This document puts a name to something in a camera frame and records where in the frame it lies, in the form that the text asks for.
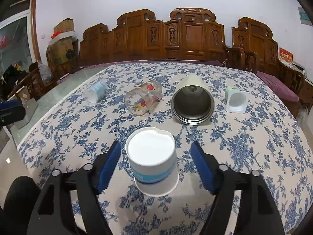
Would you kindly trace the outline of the cream steel-lined tumbler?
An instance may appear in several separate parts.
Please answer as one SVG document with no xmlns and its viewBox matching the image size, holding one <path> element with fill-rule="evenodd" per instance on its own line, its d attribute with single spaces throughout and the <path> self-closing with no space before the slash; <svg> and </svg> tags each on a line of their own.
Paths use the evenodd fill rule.
<svg viewBox="0 0 313 235">
<path fill-rule="evenodd" d="M 199 125 L 213 114 L 215 102 L 206 83 L 196 74 L 186 76 L 171 100 L 173 116 L 183 124 Z"/>
</svg>

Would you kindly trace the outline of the small blue-label plastic cup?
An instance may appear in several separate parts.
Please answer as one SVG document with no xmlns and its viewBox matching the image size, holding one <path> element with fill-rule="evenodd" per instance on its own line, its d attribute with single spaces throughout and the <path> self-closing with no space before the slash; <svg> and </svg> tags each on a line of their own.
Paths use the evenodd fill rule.
<svg viewBox="0 0 313 235">
<path fill-rule="evenodd" d="M 107 94 L 107 91 L 108 87 L 106 83 L 104 81 L 99 81 L 87 88 L 83 94 L 88 102 L 97 103 Z"/>
</svg>

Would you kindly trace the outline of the clear glass flower-printed mug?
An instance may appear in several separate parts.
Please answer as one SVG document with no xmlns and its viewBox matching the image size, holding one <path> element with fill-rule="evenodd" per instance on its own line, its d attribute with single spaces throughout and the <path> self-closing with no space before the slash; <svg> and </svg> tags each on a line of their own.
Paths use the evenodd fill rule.
<svg viewBox="0 0 313 235">
<path fill-rule="evenodd" d="M 133 115 L 143 116 L 153 110 L 161 97 L 162 85 L 158 81 L 150 80 L 127 92 L 124 96 L 124 104 Z"/>
</svg>

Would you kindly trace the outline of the stacked cardboard boxes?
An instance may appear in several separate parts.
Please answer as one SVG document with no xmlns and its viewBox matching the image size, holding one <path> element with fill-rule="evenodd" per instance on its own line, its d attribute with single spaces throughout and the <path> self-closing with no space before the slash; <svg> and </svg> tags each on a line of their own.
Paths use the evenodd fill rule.
<svg viewBox="0 0 313 235">
<path fill-rule="evenodd" d="M 46 49 L 48 66 L 52 71 L 58 71 L 59 65 L 68 63 L 75 57 L 74 38 L 73 19 L 66 18 L 54 27 L 54 32 Z"/>
</svg>

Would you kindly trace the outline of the green white yogurt cup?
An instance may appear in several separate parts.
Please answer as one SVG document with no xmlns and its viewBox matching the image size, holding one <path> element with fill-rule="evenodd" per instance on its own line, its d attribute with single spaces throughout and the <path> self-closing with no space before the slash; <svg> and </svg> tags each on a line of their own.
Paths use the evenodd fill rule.
<svg viewBox="0 0 313 235">
<path fill-rule="evenodd" d="M 248 93 L 240 91 L 235 87 L 227 87 L 225 90 L 226 111 L 238 114 L 246 112 L 248 104 Z"/>
</svg>

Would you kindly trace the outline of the clear plastic bag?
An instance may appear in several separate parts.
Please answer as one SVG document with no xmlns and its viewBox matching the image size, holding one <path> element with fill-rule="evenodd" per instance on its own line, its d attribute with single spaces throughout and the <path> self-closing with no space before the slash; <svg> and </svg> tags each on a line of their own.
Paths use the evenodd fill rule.
<svg viewBox="0 0 313 235">
<path fill-rule="evenodd" d="M 48 84 L 52 81 L 52 72 L 50 68 L 42 61 L 37 61 L 41 79 L 44 84 Z"/>
</svg>

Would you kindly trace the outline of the purple seat cushion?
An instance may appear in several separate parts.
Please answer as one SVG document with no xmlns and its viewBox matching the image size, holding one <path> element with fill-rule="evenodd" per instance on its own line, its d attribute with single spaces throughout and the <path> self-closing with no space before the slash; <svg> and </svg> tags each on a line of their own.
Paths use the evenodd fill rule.
<svg viewBox="0 0 313 235">
<path fill-rule="evenodd" d="M 298 102 L 299 97 L 290 90 L 278 78 L 270 74 L 258 71 L 256 75 L 281 99 L 290 102 Z"/>
</svg>

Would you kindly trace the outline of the carved wooden sofa bench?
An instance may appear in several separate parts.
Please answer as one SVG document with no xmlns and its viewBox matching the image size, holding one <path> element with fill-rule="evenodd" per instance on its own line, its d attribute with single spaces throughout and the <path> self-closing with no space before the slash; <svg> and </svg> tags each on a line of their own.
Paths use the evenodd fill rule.
<svg viewBox="0 0 313 235">
<path fill-rule="evenodd" d="M 86 29 L 80 42 L 82 65 L 115 61 L 226 59 L 224 26 L 210 10 L 180 7 L 169 21 L 156 19 L 148 9 L 128 12 L 109 30 L 99 23 Z"/>
</svg>

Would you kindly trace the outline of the red gold sign plaque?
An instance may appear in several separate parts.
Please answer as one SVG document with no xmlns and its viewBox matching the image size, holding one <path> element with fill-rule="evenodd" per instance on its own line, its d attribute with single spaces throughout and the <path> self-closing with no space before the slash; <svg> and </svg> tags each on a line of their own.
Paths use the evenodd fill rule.
<svg viewBox="0 0 313 235">
<path fill-rule="evenodd" d="M 283 61 L 286 61 L 288 63 L 292 63 L 293 62 L 293 54 L 283 48 L 280 47 L 279 49 L 279 54 L 280 54 L 280 58 Z"/>
</svg>

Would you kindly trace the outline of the blue floral tablecloth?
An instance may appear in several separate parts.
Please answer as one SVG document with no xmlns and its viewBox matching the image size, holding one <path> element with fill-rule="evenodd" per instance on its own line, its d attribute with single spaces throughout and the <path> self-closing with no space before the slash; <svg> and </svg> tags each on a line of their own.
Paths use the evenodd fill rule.
<svg viewBox="0 0 313 235">
<path fill-rule="evenodd" d="M 177 85 L 197 74 L 212 92 L 213 116 L 203 125 L 176 121 L 170 102 Z M 135 116 L 124 104 L 127 92 L 155 80 L 162 97 L 153 110 Z M 97 103 L 83 92 L 104 81 L 107 94 Z M 248 93 L 244 114 L 226 111 L 225 90 Z M 75 171 L 107 152 L 113 141 L 125 145 L 132 132 L 153 126 L 176 142 L 179 181 L 166 196 L 150 197 L 135 186 L 122 152 L 107 190 L 99 196 L 114 234 L 198 234 L 213 196 L 202 187 L 190 146 L 203 150 L 234 171 L 258 170 L 280 212 L 285 232 L 294 230 L 312 205 L 312 150 L 297 121 L 276 94 L 255 74 L 202 64 L 115 64 L 94 75 L 56 104 L 26 134 L 17 150 L 34 181 L 43 186 L 54 169 Z"/>
</svg>

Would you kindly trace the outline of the white blue paper cup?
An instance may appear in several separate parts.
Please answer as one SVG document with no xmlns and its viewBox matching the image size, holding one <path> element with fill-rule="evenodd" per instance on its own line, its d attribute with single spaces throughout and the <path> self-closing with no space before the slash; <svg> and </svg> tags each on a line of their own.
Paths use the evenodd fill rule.
<svg viewBox="0 0 313 235">
<path fill-rule="evenodd" d="M 140 128 L 128 137 L 125 151 L 134 183 L 143 194 L 161 197 L 176 188 L 177 152 L 170 132 L 156 127 Z"/>
</svg>

